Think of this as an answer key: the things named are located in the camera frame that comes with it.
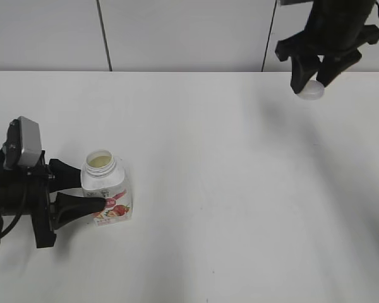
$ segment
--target white wall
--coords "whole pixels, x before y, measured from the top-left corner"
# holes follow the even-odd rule
[[[286,39],[303,30],[309,17],[311,6],[311,3],[303,3],[277,8],[264,71],[291,70],[291,60],[280,62],[274,50],[279,40]],[[376,24],[379,27],[376,7],[373,9],[366,24]],[[359,48],[359,51],[362,53],[363,58],[351,67],[349,71],[379,71],[379,43],[376,45],[363,45]]]
[[[0,70],[106,71],[94,0],[0,0]]]
[[[260,71],[274,0],[101,0],[116,71]]]
[[[100,0],[116,71],[259,71],[275,0]],[[311,3],[279,7],[265,71],[290,71],[278,40]],[[375,11],[370,22],[379,24]],[[379,71],[379,44],[353,71]],[[95,0],[0,0],[0,70],[107,71]]]

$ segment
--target robotic arm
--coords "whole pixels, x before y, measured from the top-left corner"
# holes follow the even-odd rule
[[[37,248],[55,244],[55,230],[85,215],[102,211],[103,198],[81,198],[58,193],[51,202],[49,193],[81,187],[80,169],[58,159],[45,164],[39,125],[25,117],[11,121],[7,139],[0,149],[0,241],[30,215]],[[3,229],[3,216],[14,215]]]
[[[284,4],[308,2],[281,0]],[[362,55],[358,47],[379,41],[379,28],[365,25],[376,0],[314,0],[304,30],[279,41],[279,60],[292,60],[291,87],[300,93],[309,79],[328,86],[341,72],[356,64]]]

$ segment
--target white bottle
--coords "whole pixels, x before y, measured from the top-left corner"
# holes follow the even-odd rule
[[[125,221],[132,216],[132,194],[122,160],[107,150],[93,151],[81,168],[84,197],[107,200],[103,211],[94,214],[97,226]]]

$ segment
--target white table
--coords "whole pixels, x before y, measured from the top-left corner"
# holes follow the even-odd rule
[[[379,73],[305,102],[288,73],[0,73],[47,159],[129,163],[133,219],[0,247],[0,302],[379,302]]]

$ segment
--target bottle opening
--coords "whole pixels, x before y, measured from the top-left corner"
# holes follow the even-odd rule
[[[98,150],[87,156],[86,163],[94,169],[100,169],[107,166],[112,160],[112,155],[107,150]]]
[[[94,151],[86,158],[87,172],[95,177],[102,177],[109,174],[114,167],[114,157],[107,150]]]

